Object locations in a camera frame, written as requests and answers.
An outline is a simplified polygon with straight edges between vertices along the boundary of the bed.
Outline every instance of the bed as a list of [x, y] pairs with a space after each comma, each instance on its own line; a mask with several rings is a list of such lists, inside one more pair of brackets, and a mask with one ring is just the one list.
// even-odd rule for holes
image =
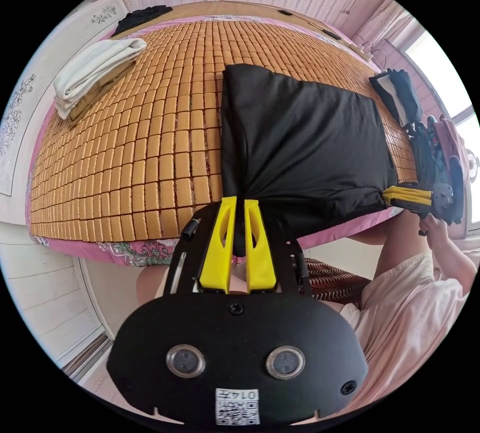
[[[408, 139], [368, 80], [378, 68], [310, 24], [265, 16], [165, 16], [124, 34], [148, 44], [131, 74], [73, 129], [53, 106], [45, 117], [28, 175], [32, 238], [90, 260], [168, 264], [193, 212], [222, 197], [219, 107], [228, 63], [261, 65], [372, 97], [399, 180], [415, 181]], [[389, 208], [299, 242], [312, 248], [396, 213]]]

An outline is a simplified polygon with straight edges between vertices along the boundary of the qr code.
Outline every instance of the qr code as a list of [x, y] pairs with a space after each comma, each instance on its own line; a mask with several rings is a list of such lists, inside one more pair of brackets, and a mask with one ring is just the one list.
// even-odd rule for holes
[[258, 390], [216, 391], [217, 425], [259, 425]]

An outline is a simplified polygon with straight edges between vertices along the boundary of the lens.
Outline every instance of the lens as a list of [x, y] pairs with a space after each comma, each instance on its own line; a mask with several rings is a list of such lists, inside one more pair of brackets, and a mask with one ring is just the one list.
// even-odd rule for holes
[[277, 380], [289, 380], [301, 373], [305, 366], [304, 354], [294, 346], [280, 346], [266, 359], [266, 370]]
[[205, 359], [194, 346], [179, 344], [166, 355], [168, 369], [181, 378], [195, 378], [205, 369]]

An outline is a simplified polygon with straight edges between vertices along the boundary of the pink bag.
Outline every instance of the pink bag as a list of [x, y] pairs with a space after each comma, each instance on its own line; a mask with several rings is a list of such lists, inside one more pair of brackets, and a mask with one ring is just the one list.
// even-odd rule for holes
[[470, 164], [464, 139], [459, 135], [455, 123], [442, 114], [440, 120], [433, 124], [433, 128], [445, 157], [447, 168], [450, 158], [458, 157], [463, 175], [463, 183], [466, 185], [470, 181]]

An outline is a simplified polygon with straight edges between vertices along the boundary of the person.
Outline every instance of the person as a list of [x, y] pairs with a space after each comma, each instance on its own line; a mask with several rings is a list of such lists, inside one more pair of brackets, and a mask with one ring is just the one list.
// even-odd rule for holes
[[[419, 235], [419, 230], [427, 236]], [[383, 245], [373, 280], [358, 304], [324, 301], [356, 333], [368, 374], [350, 404], [331, 415], [351, 413], [390, 394], [430, 357], [457, 319], [474, 282], [477, 267], [449, 239], [447, 224], [404, 210], [350, 237]], [[433, 255], [441, 276], [435, 275]], [[137, 281], [140, 304], [160, 295], [166, 266], [145, 268]], [[231, 276], [230, 290], [246, 292], [242, 278]], [[316, 418], [303, 421], [317, 421]]]

